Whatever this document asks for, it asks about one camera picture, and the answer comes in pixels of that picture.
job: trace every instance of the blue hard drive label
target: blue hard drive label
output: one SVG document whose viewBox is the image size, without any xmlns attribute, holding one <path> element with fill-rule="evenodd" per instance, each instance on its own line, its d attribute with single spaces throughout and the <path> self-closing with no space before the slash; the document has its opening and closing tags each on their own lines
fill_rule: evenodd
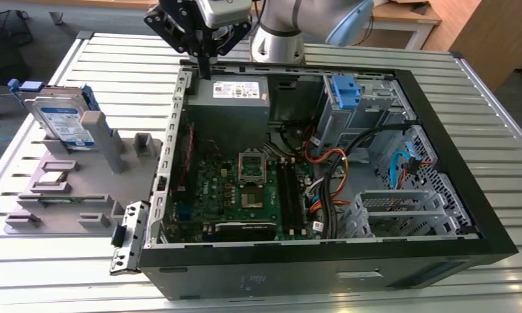
<svg viewBox="0 0 522 313">
<path fill-rule="evenodd" d="M 41 110 L 49 127 L 67 145 L 83 149 L 94 145 L 94 138 L 79 122 L 82 116 L 77 109 L 42 108 Z"/>
</svg>

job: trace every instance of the robotic arm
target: robotic arm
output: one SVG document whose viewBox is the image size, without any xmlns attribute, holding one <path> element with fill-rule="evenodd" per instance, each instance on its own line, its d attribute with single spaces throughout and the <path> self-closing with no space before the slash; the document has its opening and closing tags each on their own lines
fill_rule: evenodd
<svg viewBox="0 0 522 313">
<path fill-rule="evenodd" d="M 372 15 L 375 0 L 266 0 L 252 45 L 258 62 L 300 63 L 306 32 L 336 46 L 352 44 Z M 250 33 L 252 0 L 159 0 L 146 23 L 212 78 L 212 64 Z"/>
</svg>

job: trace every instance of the motherboard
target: motherboard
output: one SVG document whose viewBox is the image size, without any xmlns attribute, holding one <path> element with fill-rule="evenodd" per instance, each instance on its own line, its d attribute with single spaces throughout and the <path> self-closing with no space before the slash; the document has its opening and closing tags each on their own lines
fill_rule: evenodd
<svg viewBox="0 0 522 313">
<path fill-rule="evenodd" d="M 200 162 L 193 205 L 177 204 L 171 242 L 310 239 L 304 182 L 312 165 L 269 160 L 245 151 L 236 159 Z"/>
</svg>

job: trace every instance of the white sticker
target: white sticker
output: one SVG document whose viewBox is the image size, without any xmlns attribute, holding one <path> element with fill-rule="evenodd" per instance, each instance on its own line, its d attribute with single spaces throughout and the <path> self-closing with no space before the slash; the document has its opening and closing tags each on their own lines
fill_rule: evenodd
<svg viewBox="0 0 522 313">
<path fill-rule="evenodd" d="M 314 230 L 324 231 L 324 223 L 322 222 L 318 222 L 318 221 L 314 222 Z"/>
<path fill-rule="evenodd" d="M 312 136 L 310 142 L 314 143 L 314 145 L 318 147 L 321 145 L 321 140 Z"/>
<path fill-rule="evenodd" d="M 65 143 L 78 147 L 94 145 L 94 138 L 79 122 L 82 116 L 77 109 L 42 108 L 41 110 L 49 127 L 54 129 Z"/>
<path fill-rule="evenodd" d="M 258 82 L 216 82 L 213 85 L 214 98 L 260 99 Z"/>
</svg>

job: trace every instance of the metal bracket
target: metal bracket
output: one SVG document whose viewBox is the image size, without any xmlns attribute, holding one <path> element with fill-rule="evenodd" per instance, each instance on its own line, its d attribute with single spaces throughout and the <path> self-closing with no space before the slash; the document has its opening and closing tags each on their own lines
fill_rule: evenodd
<svg viewBox="0 0 522 313">
<path fill-rule="evenodd" d="M 145 245 L 147 218 L 151 204 L 138 201 L 126 207 L 122 225 L 118 225 L 113 234 L 114 257 L 111 275 L 138 274 L 139 256 Z"/>
</svg>

